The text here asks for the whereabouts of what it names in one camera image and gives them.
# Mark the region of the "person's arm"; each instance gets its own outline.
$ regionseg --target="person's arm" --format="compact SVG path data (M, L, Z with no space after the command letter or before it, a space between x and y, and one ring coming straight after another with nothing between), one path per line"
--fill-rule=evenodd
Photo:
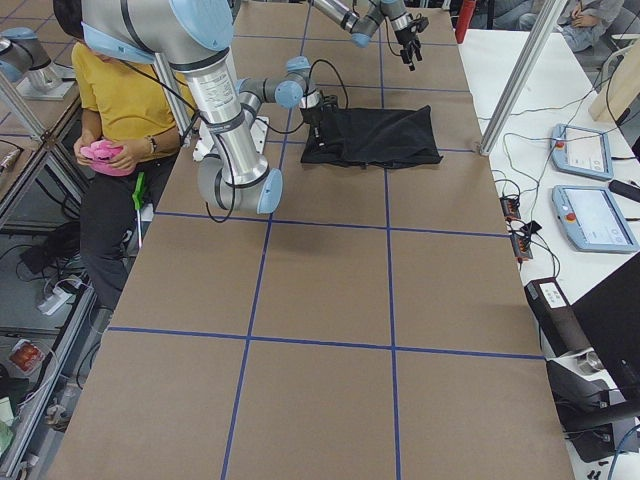
M80 165L90 165L91 160L80 153L80 148L88 147L102 136L102 120L100 114L93 110L82 110L82 133L73 144L73 153Z
M153 153L171 154L180 148L180 135L178 127L170 128L158 135L154 135L155 151L153 142L149 138L134 138L114 142L114 147L123 147L122 152L113 157L111 166L115 168L128 169L135 167L140 162L147 162L154 157Z

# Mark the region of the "person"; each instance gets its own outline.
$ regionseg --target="person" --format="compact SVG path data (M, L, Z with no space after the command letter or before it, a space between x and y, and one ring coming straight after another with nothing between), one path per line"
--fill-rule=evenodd
M81 0L53 0L53 11L62 30L77 40L71 55L82 106L82 133L73 147L77 162L90 165L81 148L106 139L122 148L111 167L133 169L124 176L95 173L80 207L80 257L99 302L113 310L128 276L122 241L136 218L132 194L138 174L144 172L150 200L157 206L180 135L161 85L84 43ZM151 65L134 67L155 78ZM194 105L188 89L181 95Z
M558 18L558 30L572 52L593 45L616 19L624 0L569 0ZM531 30L538 13L525 13L518 19L518 30Z

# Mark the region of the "yellow shirt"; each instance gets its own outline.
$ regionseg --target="yellow shirt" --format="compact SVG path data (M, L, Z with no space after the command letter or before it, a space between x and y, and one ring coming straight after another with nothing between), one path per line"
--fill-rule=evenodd
M112 141L143 138L158 135L175 126L164 89L153 80L131 70L119 60L103 62L81 43L73 47L71 60L82 108L100 114L104 138ZM133 66L157 78L151 65ZM189 89L180 85L180 90L182 97L195 106ZM193 111L187 107L187 113ZM164 152L154 157L170 153L174 152Z

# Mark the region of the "green object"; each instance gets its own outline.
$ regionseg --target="green object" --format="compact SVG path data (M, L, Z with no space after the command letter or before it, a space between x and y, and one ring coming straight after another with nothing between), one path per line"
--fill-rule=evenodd
M133 198L133 205L138 212L142 208L142 198L144 197L146 191L147 186L144 183L144 172L140 172L138 173L138 179L136 180L136 189L131 194L131 197Z

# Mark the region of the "power strip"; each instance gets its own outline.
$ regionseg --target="power strip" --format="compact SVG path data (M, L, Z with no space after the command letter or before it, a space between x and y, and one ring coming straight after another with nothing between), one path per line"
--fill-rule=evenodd
M521 220L520 210L518 208L518 202L509 197L500 198L500 206L502 207L502 214L508 225L513 220ZM533 259L533 253L531 252L530 245L525 241L524 234L511 231L511 246L513 247L513 254L516 256L519 262L524 262Z
M82 285L82 280L75 275L69 275L67 278L58 281L57 285L53 287L52 294L48 296L44 302L38 305L38 310L40 310L44 315L53 315L74 295L74 293L67 292L60 286L65 283L68 284L71 289L77 291L77 289Z

